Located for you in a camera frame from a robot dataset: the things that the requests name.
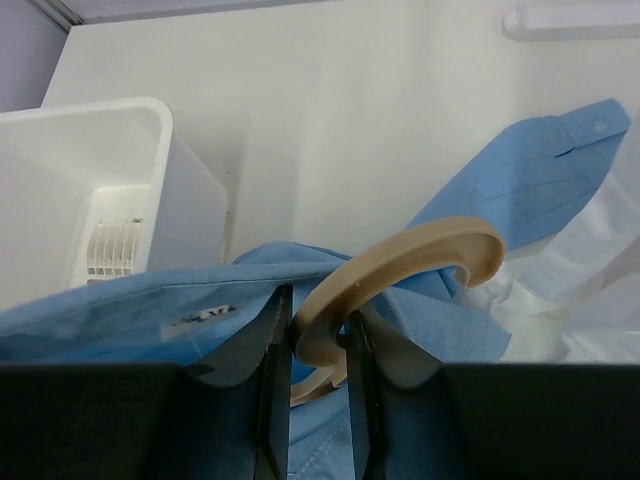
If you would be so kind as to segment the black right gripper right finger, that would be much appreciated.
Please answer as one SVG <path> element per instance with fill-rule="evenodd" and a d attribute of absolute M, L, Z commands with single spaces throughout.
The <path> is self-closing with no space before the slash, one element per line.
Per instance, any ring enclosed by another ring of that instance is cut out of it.
<path fill-rule="evenodd" d="M 360 479 L 635 479 L 635 365 L 444 363 L 372 308 L 346 325 Z"/>

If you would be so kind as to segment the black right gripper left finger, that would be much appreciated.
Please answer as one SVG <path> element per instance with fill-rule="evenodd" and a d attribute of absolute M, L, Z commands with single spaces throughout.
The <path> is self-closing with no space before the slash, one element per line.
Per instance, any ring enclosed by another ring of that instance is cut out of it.
<path fill-rule="evenodd" d="M 292 293 L 187 366 L 4 366 L 2 477 L 284 478 Z"/>

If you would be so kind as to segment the blue shirt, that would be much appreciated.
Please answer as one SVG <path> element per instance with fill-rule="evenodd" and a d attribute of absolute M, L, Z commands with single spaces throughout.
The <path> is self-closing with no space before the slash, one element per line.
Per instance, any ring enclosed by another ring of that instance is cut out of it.
<path fill-rule="evenodd" d="M 5 479 L 635 479 L 639 365 L 566 326 L 639 235 L 615 100 L 509 126 L 399 233 L 1 316 Z"/>

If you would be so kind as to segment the beige wooden hanger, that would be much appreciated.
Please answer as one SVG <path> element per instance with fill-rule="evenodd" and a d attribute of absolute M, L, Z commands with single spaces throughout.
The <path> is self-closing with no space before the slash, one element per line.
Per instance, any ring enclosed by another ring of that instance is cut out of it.
<path fill-rule="evenodd" d="M 347 378 L 337 335 L 348 316 L 386 288 L 428 270 L 454 266 L 464 287 L 494 276 L 506 242 L 481 218 L 454 216 L 411 227 L 347 261 L 306 297 L 291 324 L 293 352 L 316 370 L 291 387 L 290 405 L 302 405 Z"/>

